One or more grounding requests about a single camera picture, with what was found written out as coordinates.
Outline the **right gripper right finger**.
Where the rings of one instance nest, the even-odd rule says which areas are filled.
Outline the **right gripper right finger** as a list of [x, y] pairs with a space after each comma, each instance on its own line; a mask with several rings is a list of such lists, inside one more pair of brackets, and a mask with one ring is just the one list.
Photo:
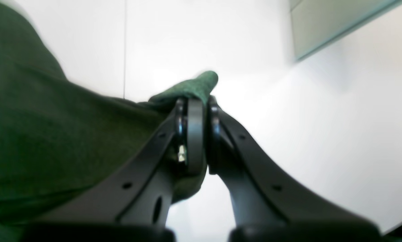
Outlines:
[[231, 236], [379, 236], [377, 226], [292, 178], [211, 96], [207, 104], [210, 173], [229, 190]]

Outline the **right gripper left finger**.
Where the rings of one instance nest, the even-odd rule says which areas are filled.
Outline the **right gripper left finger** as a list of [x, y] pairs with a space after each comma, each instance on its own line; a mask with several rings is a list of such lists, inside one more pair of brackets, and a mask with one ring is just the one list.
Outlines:
[[179, 176], [204, 172], [204, 106], [180, 98], [141, 150], [81, 196], [40, 217], [36, 226], [163, 226]]

